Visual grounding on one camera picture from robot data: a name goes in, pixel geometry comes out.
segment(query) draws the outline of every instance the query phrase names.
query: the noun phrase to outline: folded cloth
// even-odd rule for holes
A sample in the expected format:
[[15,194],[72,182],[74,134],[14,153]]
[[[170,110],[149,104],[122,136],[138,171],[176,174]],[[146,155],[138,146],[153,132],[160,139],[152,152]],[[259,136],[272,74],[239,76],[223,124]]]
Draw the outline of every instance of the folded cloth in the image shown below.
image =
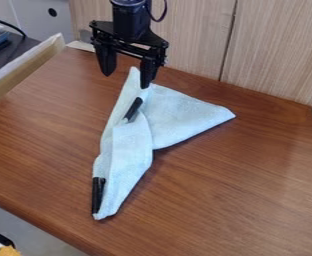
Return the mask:
[[[136,99],[143,100],[134,117],[125,114]],[[105,178],[98,213],[104,219],[117,213],[133,187],[152,164],[155,149],[172,146],[235,115],[228,109],[151,84],[140,88],[140,72],[132,67],[119,99],[105,127],[100,155],[94,162],[93,178]]]

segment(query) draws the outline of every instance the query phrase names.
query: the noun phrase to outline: wooden board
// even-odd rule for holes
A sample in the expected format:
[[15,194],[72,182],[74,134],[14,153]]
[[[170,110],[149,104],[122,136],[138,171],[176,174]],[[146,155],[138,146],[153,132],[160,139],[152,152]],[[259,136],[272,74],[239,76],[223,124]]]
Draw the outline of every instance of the wooden board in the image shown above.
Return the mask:
[[157,83],[237,118],[156,151],[118,215],[92,219],[99,138],[135,64],[120,62],[107,78],[66,48],[0,101],[0,206],[89,255],[312,255],[310,107],[172,69]]
[[222,80],[312,105],[312,0],[239,0]]
[[[235,0],[171,0],[166,19],[154,31],[170,42],[169,66],[218,79],[224,58]],[[71,0],[75,33],[89,21],[112,20],[108,0]],[[154,1],[155,16],[163,1]]]

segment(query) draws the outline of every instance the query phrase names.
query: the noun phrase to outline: wooden tabletop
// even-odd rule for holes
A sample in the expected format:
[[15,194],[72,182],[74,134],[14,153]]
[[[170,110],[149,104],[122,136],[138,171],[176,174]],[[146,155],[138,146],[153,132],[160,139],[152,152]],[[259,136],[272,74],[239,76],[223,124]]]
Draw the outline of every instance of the wooden tabletop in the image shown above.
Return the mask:
[[158,84],[238,117],[157,151],[119,213],[92,219],[100,135],[137,64],[119,61],[106,78],[66,49],[0,101],[0,206],[90,255],[312,255],[311,109],[168,68]]

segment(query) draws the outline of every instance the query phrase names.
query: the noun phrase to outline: cabinet door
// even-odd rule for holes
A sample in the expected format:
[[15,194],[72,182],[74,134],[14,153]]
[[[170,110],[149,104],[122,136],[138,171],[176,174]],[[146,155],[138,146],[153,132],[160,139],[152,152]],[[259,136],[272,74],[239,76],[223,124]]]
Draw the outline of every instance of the cabinet door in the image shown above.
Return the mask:
[[222,80],[312,105],[312,0],[239,0]]

